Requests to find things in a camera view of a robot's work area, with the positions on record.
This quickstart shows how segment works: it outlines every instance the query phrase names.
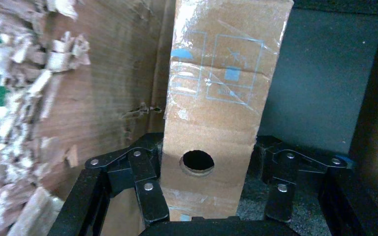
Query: corrugated cardboard layer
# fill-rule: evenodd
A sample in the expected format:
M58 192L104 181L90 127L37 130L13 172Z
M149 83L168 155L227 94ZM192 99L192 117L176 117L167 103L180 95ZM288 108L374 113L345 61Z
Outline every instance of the corrugated cardboard layer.
M293 2L178 0L161 185L172 220L234 215ZM208 153L205 178L182 171Z
M79 164L146 132L149 106L156 105L152 87L166 0L83 2L75 7L76 22L58 15L47 34L83 33L92 64L64 75L50 116L36 131L58 137L66 150L77 145ZM142 104L146 110L128 115Z

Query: black panel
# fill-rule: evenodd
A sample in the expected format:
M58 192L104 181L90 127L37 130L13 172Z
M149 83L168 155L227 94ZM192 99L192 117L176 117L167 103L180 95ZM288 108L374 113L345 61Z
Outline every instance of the black panel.
M377 46L376 15L293 9L259 134L348 153Z

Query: metal rivet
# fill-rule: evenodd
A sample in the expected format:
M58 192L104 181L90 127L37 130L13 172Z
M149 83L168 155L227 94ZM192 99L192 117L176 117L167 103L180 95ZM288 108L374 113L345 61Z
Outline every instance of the metal rivet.
M333 158L331 159L332 163L336 164L336 165L340 165L341 164L341 161L337 158Z
M97 163L98 163L99 161L98 161L98 159L93 159L92 161L91 161L91 165L96 165Z
M287 186L285 184L278 184L278 190L281 191L282 193L287 192Z
M152 183L146 183L146 184L144 185L144 189L145 189L146 191L150 191L150 190L152 190L152 189L153 189L153 184L152 184Z
M289 158L289 159L293 159L293 158L295 158L295 155L293 155L293 153L288 153L288 154L286 154L286 156Z

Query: torn cardboard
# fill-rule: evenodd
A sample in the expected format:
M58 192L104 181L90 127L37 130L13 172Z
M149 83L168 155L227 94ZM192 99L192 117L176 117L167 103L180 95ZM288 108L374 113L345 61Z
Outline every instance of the torn cardboard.
M161 166L171 220L235 215L292 5L177 0ZM212 157L209 175L184 170L192 150Z
M0 0L0 85L9 90L0 122L0 188L27 179L66 196L87 159L163 130L167 76L154 77L167 74L159 68L167 68L170 53L159 41L171 42L172 27L163 26L173 24L171 2ZM129 207L135 216L138 205ZM42 223L25 232L44 235L51 221L32 224L18 208L0 215L0 234ZM138 219L127 219L136 227L125 227L138 228Z

